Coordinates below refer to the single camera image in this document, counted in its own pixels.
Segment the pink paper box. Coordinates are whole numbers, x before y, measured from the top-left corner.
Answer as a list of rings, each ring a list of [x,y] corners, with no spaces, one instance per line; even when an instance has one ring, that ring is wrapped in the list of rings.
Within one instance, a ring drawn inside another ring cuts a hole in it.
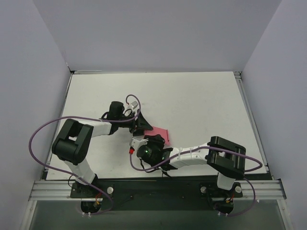
[[[159,128],[159,127],[153,127],[153,130],[145,130],[145,135],[148,136],[155,136],[160,135],[165,140],[165,145],[170,146],[170,138],[169,138],[169,132],[167,129]]]

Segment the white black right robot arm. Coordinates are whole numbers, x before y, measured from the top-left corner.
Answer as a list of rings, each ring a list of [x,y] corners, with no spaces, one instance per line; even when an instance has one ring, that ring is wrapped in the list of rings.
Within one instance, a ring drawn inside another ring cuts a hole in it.
[[[185,166],[208,165],[218,172],[217,187],[230,191],[236,179],[245,173],[246,149],[224,138],[213,136],[208,143],[190,148],[166,148],[161,135],[132,138],[129,154],[151,166],[144,171],[167,172]]]

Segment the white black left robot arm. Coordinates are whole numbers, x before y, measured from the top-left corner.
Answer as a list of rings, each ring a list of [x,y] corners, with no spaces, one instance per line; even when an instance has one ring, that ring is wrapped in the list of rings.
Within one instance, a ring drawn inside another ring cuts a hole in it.
[[[154,129],[143,117],[138,105],[134,101],[125,109],[122,102],[113,101],[100,121],[67,119],[59,131],[52,145],[52,153],[68,165],[87,197],[98,193],[97,175],[86,160],[91,139],[112,135],[119,128],[127,128],[133,136],[141,136],[145,131]]]

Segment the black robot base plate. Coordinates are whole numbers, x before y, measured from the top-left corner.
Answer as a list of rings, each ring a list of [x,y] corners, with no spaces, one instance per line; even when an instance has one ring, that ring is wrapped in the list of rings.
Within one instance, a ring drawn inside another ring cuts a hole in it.
[[[217,187],[216,176],[97,179],[95,186],[109,194],[114,211],[213,210],[215,204],[242,198],[235,182],[230,191]]]

